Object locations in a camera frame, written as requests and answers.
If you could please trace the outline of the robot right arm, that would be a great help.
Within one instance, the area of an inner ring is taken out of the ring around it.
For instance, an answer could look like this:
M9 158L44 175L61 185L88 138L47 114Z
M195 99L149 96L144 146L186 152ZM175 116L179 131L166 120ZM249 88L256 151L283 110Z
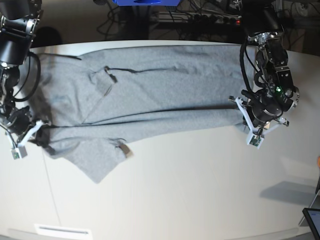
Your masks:
M40 83L40 58L30 49L42 14L40 0L0 2L0 126L5 130L15 154L20 154L30 138L46 124L32 119L29 106L16 107L17 103L28 101ZM20 66L26 58L36 63L36 78L30 93L17 98L14 88L20 81Z

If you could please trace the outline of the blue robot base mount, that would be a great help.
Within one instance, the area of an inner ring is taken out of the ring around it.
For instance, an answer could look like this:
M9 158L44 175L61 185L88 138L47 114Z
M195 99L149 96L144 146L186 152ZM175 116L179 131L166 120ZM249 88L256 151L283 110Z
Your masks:
M112 0L118 6L173 6L176 7L180 0Z

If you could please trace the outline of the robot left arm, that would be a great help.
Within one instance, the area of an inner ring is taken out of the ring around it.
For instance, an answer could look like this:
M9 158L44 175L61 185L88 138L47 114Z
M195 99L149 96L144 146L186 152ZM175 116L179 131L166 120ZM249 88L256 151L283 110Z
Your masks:
M242 94L254 127L276 120L298 105L300 92L294 85L288 66L288 53L282 45L283 26L270 0L239 0L240 24L246 40L240 48L240 68L245 83ZM244 56L248 43L257 45L256 73L253 91L245 69Z

